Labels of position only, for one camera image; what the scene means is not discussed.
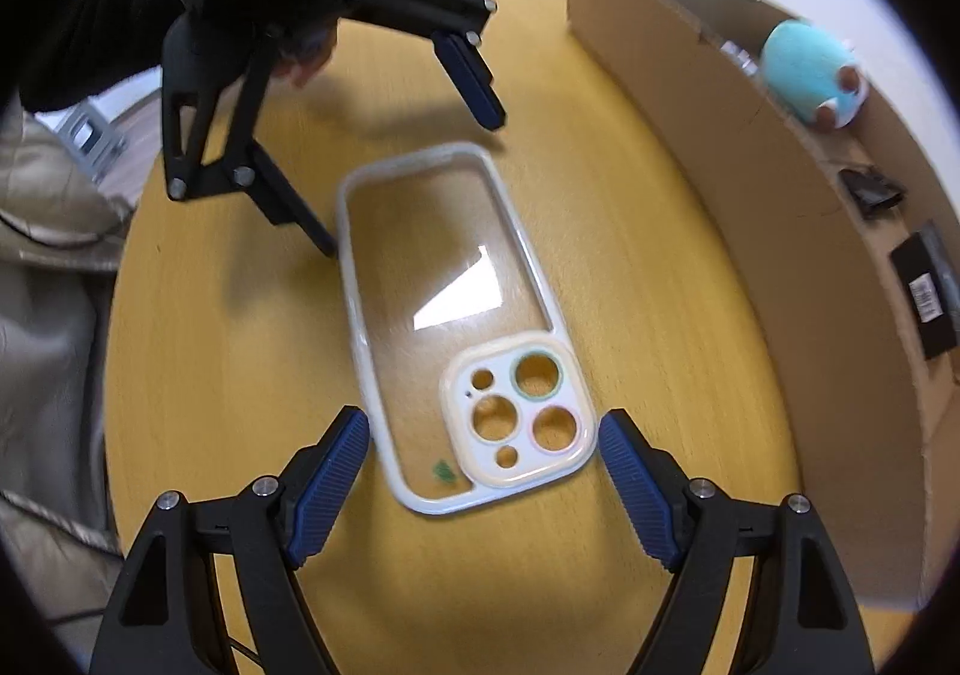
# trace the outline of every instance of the phone case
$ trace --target phone case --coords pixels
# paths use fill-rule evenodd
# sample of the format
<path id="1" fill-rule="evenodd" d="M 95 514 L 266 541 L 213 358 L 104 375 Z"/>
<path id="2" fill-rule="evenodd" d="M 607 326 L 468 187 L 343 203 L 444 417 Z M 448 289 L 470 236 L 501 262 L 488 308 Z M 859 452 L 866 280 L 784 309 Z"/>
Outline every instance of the phone case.
<path id="1" fill-rule="evenodd" d="M 596 414 L 491 156 L 435 146 L 337 197 L 353 361 L 387 482 L 443 515 L 574 472 Z"/>

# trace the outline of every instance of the white barcode label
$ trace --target white barcode label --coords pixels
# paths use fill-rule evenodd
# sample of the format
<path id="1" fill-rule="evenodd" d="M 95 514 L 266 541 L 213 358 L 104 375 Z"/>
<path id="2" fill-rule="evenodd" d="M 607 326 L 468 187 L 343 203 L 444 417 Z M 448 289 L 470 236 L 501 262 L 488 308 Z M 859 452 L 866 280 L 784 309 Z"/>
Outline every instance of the white barcode label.
<path id="1" fill-rule="evenodd" d="M 930 322 L 944 314 L 944 308 L 937 298 L 937 289 L 933 287 L 933 277 L 929 274 L 921 274 L 910 283 L 910 295 L 920 313 L 920 322 Z"/>

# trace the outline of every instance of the human hand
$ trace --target human hand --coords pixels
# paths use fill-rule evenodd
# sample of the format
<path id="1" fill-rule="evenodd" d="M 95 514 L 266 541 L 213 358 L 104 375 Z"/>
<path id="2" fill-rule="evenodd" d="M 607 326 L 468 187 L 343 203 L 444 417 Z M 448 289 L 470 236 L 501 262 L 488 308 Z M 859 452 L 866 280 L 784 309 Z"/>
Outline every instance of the human hand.
<path id="1" fill-rule="evenodd" d="M 330 33 L 326 36 L 320 48 L 310 55 L 301 56 L 299 59 L 280 58 L 280 63 L 274 68 L 275 77 L 290 77 L 290 83 L 301 90 L 306 87 L 306 83 L 313 79 L 314 74 L 320 71 L 330 62 L 333 56 L 333 50 L 337 46 L 337 28 L 333 26 Z"/>

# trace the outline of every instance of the green ring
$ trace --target green ring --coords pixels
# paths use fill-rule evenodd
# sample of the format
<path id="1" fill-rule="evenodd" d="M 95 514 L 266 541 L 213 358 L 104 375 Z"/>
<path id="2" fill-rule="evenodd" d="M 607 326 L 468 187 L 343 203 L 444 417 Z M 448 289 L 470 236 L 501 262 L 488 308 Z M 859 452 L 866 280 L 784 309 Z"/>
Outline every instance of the green ring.
<path id="1" fill-rule="evenodd" d="M 525 394 L 520 389 L 520 385 L 517 384 L 517 367 L 520 365 L 521 361 L 524 361 L 525 359 L 529 358 L 531 355 L 545 355 L 547 358 L 553 361 L 555 367 L 557 367 L 557 384 L 555 384 L 555 386 L 549 392 L 546 392 L 546 394 L 542 395 L 541 397 L 532 397 L 529 394 Z M 517 358 L 517 360 L 515 360 L 515 362 L 512 363 L 512 365 L 510 366 L 510 382 L 514 386 L 514 390 L 517 391 L 517 393 L 520 394 L 523 398 L 525 398 L 525 400 L 546 401 L 549 398 L 552 398 L 553 395 L 555 395 L 555 393 L 558 392 L 558 390 L 560 390 L 560 386 L 563 384 L 563 364 L 561 364 L 560 359 L 557 358 L 557 356 L 555 356 L 549 350 L 544 350 L 544 349 L 530 350 L 528 352 L 525 352 L 523 355 L 521 355 L 520 358 Z"/>

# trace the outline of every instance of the plush toy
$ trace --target plush toy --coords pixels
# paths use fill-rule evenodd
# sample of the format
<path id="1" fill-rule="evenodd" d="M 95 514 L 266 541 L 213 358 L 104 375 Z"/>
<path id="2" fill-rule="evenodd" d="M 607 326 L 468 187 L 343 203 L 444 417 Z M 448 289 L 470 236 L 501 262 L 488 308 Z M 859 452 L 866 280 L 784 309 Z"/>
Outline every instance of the plush toy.
<path id="1" fill-rule="evenodd" d="M 867 98 L 867 80 L 850 49 L 797 20 L 782 22 L 767 37 L 760 75 L 800 120 L 824 133 L 853 120 Z"/>

